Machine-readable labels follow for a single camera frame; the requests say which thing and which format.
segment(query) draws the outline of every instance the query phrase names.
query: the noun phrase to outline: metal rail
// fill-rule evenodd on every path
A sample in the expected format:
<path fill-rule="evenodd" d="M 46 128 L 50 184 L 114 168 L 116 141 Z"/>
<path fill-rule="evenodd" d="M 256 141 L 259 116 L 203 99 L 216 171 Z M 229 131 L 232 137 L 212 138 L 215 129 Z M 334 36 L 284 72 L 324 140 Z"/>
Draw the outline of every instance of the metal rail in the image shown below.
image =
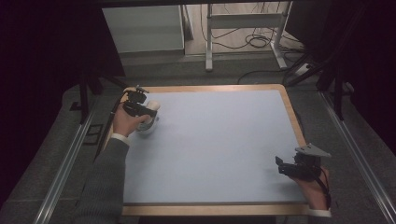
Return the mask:
<path fill-rule="evenodd" d="M 385 219 L 388 221 L 388 223 L 395 224 L 396 209 L 395 206 L 393 205 L 391 198 L 387 194 L 384 186 L 378 180 L 375 173 L 371 169 L 370 164 L 364 158 L 364 155 L 361 153 L 361 149 L 355 142 L 355 139 L 353 138 L 352 134 L 349 132 L 349 129 L 347 128 L 346 124 L 343 121 L 341 121 L 338 118 L 338 116 L 335 114 L 335 112 L 332 110 L 332 100 L 330 99 L 330 97 L 324 94 L 323 92 L 320 92 L 319 95 L 323 99 L 323 102 L 330 116 L 332 117 L 332 121 L 334 122 L 338 132 L 341 134 L 344 142 L 346 143 L 346 146 L 353 160 L 358 166 L 358 169 L 361 172 L 361 175 L 363 176 L 363 179 L 365 180 L 368 188 L 373 193 L 375 200 L 379 205 L 379 208 L 381 209 L 382 213 L 385 216 Z"/>
<path fill-rule="evenodd" d="M 90 127 L 93 113 L 95 111 L 98 101 L 99 97 L 93 98 L 90 106 L 90 114 L 88 115 L 85 123 L 79 125 L 73 142 L 70 145 L 70 148 L 67 150 L 67 153 L 64 156 L 64 160 L 59 167 L 58 173 L 53 179 L 52 184 L 49 187 L 49 191 L 47 192 L 47 195 L 43 203 L 41 204 L 40 209 L 38 210 L 37 216 L 35 217 L 34 221 L 35 224 L 49 223 L 56 203 L 58 202 L 62 190 L 64 189 L 64 184 L 66 183 L 67 177 L 69 176 L 73 164 L 76 160 L 82 141 L 88 131 L 88 128 Z"/>

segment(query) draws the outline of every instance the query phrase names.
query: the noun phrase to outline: right hand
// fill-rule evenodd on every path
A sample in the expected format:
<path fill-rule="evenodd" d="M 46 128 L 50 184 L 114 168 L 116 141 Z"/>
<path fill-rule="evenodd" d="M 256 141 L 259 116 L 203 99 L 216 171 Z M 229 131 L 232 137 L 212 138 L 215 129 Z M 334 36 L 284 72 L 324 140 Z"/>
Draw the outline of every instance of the right hand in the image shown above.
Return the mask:
<path fill-rule="evenodd" d="M 329 171 L 321 167 L 323 172 L 320 173 L 319 179 L 323 182 L 325 186 L 329 186 Z M 303 195 L 308 201 L 309 208 L 314 210 L 328 210 L 326 205 L 326 197 L 322 191 L 322 188 L 318 184 L 317 181 L 304 181 L 299 178 L 290 177 L 290 179 L 294 180 L 298 186 L 300 187 Z"/>
<path fill-rule="evenodd" d="M 113 133 L 119 133 L 128 137 L 139 125 L 139 123 L 150 118 L 149 115 L 140 117 L 132 117 L 122 108 L 123 104 L 119 104 L 116 115 L 113 119 Z"/>

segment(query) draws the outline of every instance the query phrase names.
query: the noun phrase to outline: desk leg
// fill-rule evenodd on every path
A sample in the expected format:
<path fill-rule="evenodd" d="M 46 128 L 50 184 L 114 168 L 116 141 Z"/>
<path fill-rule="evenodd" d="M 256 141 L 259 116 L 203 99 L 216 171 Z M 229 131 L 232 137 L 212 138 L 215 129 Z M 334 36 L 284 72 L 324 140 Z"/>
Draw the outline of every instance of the desk leg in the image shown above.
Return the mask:
<path fill-rule="evenodd" d="M 213 60 L 212 60 L 212 6 L 207 4 L 207 40 L 206 40 L 206 72 L 211 72 L 213 70 Z"/>
<path fill-rule="evenodd" d="M 285 63 L 285 60 L 283 59 L 282 54 L 280 53 L 279 42 L 280 42 L 280 38 L 282 37 L 283 30 L 285 29 L 286 20 L 288 19 L 288 16 L 289 16 L 289 9 L 290 9 L 290 2 L 288 2 L 288 4 L 286 5 L 285 9 L 282 12 L 282 19 L 281 19 L 279 26 L 277 28 L 275 40 L 271 42 L 271 48 L 275 54 L 275 57 L 276 57 L 277 63 L 279 64 L 280 69 L 288 68 L 288 66 Z"/>

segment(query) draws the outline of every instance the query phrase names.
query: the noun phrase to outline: table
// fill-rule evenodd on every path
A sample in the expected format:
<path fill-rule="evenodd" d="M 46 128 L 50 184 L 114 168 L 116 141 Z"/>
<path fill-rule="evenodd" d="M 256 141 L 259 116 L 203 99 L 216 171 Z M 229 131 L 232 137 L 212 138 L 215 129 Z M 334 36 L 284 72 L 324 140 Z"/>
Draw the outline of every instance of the table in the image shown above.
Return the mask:
<path fill-rule="evenodd" d="M 279 91 L 291 127 L 299 146 L 305 145 L 297 118 L 295 117 L 289 97 L 281 85 L 246 85 L 246 86 L 183 86 L 183 87 L 149 87 L 154 92 L 198 92 L 198 91 Z M 125 216 L 281 216 L 306 215 L 306 203 L 253 203 L 253 204 L 147 204 L 123 207 Z"/>
<path fill-rule="evenodd" d="M 281 13 L 273 14 L 236 14 L 236 15 L 214 15 L 211 4 L 207 5 L 207 40 L 206 40 L 206 60 L 205 69 L 213 70 L 212 55 L 212 29 L 234 29 L 234 28 L 277 28 L 274 41 L 270 42 L 271 49 L 275 55 L 280 69 L 286 69 L 285 60 L 279 49 L 279 42 L 285 29 L 286 20 L 289 16 L 291 2 L 288 2 Z"/>

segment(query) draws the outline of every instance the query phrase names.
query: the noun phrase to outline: gray sleeve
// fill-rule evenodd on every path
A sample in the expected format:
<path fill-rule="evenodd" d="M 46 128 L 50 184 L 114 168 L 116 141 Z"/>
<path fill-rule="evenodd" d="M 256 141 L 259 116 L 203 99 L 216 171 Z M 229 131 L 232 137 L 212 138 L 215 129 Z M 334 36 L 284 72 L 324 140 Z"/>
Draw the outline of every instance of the gray sleeve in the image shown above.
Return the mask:
<path fill-rule="evenodd" d="M 123 204 L 128 145 L 110 138 L 88 174 L 73 223 L 117 223 Z"/>
<path fill-rule="evenodd" d="M 308 216 L 308 224 L 332 224 L 332 218 Z"/>

